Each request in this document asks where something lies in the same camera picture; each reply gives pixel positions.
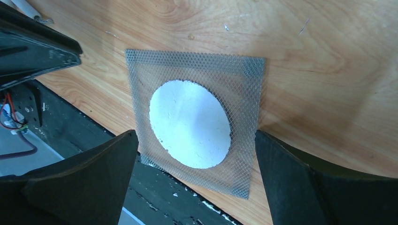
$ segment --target cable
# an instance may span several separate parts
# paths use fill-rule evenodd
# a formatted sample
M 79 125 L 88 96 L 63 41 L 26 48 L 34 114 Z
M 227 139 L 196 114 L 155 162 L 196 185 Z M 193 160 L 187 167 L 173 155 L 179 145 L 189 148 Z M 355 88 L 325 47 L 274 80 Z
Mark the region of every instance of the cable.
M 43 24 L 53 24 L 51 18 L 43 20 L 43 17 L 26 0 L 11 0 L 25 15 Z
M 1 114 L 3 113 L 3 109 L 4 109 L 4 106 L 5 106 L 6 103 L 7 103 L 7 100 L 8 100 L 8 97 L 6 96 L 6 98 L 4 99 L 3 105 L 2 105 L 1 108 L 0 108 L 0 117 L 1 117 Z M 1 125 L 2 127 L 4 127 L 5 129 L 9 129 L 9 130 L 18 130 L 18 129 L 19 129 L 19 128 L 17 128 L 17 127 L 7 127 L 7 126 L 4 125 L 1 121 L 0 121 L 0 125 Z
M 10 93 L 7 93 L 7 98 L 8 98 L 8 101 L 10 102 L 11 113 L 12 113 L 12 115 L 14 115 L 14 118 L 13 118 L 12 115 L 11 115 L 11 118 L 13 119 L 13 121 L 14 121 L 15 123 L 18 123 L 18 124 L 20 124 L 20 125 L 25 125 L 26 123 L 20 123 L 20 122 L 18 121 L 18 118 L 17 118 L 16 115 L 15 115 L 14 103 L 12 102 Z
M 37 147 L 34 145 L 34 144 L 32 144 L 31 142 L 29 142 L 26 138 L 25 138 L 25 136 L 22 134 L 22 129 L 25 129 L 25 128 L 27 128 L 27 125 L 24 125 L 23 127 L 21 127 L 21 128 L 13 128 L 13 129 L 19 129 L 17 132 L 16 132 L 16 134 L 18 135 L 18 137 L 26 144 L 26 145 L 28 145 L 30 148 L 31 148 L 31 150 L 28 150 L 28 151 L 21 151 L 21 152 L 14 152 L 14 153 L 8 153 L 8 154 L 4 154 L 4 155 L 0 155 L 0 160 L 2 160 L 2 159 L 9 159 L 9 158 L 15 158 L 15 157 L 22 157 L 22 156 L 28 156 L 28 155 L 31 155 L 31 154 L 34 154 L 34 153 L 36 153 L 37 152 Z

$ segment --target metal wire mesh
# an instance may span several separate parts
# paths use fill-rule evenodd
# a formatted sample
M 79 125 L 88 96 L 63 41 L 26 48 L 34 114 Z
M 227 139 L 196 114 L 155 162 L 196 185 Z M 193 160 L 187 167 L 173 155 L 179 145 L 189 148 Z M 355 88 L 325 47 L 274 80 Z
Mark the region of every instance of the metal wire mesh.
M 265 60 L 131 49 L 126 50 L 126 60 L 142 163 L 189 183 L 247 199 Z M 231 146 L 219 165 L 194 169 L 181 164 L 161 146 L 152 131 L 149 121 L 152 94 L 171 80 L 198 83 L 223 106 L 231 125 Z

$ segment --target white ceramic circle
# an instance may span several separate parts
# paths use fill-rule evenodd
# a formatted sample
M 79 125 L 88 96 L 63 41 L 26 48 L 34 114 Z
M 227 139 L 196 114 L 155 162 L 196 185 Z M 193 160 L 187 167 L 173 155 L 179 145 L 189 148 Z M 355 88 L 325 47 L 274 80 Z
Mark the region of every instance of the white ceramic circle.
M 186 166 L 207 169 L 227 156 L 231 145 L 227 114 L 217 98 L 197 83 L 164 83 L 152 95 L 149 119 L 163 148 Z

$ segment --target red wire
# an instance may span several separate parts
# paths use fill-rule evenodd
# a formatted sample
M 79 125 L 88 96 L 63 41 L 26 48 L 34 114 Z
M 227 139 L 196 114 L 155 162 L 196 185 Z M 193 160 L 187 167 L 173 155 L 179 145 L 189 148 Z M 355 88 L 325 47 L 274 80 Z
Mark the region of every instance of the red wire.
M 2 105 L 1 108 L 0 108 L 0 116 L 1 116 L 1 114 L 3 113 L 3 109 L 4 109 L 4 106 L 5 106 L 6 103 L 7 103 L 7 100 L 8 100 L 8 96 L 5 97 L 4 102 L 3 102 L 3 105 Z M 4 127 L 5 129 L 9 129 L 9 130 L 17 130 L 17 129 L 19 129 L 19 128 L 15 128 L 15 127 L 7 127 L 6 125 L 4 125 L 4 124 L 1 123 L 1 122 L 0 122 L 0 124 L 1 124 L 1 126 Z
M 25 125 L 24 123 L 20 123 L 20 122 L 18 121 L 16 115 L 15 115 L 14 103 L 12 102 L 10 93 L 7 93 L 7 97 L 8 97 L 8 101 L 10 102 L 12 115 L 14 115 L 14 122 L 19 123 L 19 124 L 21 124 L 21 125 Z

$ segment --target gray floor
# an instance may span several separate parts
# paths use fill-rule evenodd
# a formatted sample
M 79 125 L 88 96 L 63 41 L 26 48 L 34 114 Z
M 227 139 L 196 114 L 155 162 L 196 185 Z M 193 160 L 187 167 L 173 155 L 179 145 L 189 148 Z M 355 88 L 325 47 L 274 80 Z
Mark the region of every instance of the gray floor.
M 28 171 L 50 165 L 63 160 L 56 151 L 38 138 L 33 132 L 24 134 L 38 151 L 30 156 L 0 160 L 0 176 L 23 175 Z M 0 154 L 29 150 L 17 135 L 12 135 L 9 130 L 0 127 Z M 143 225 L 137 217 L 123 207 L 120 214 L 119 225 Z

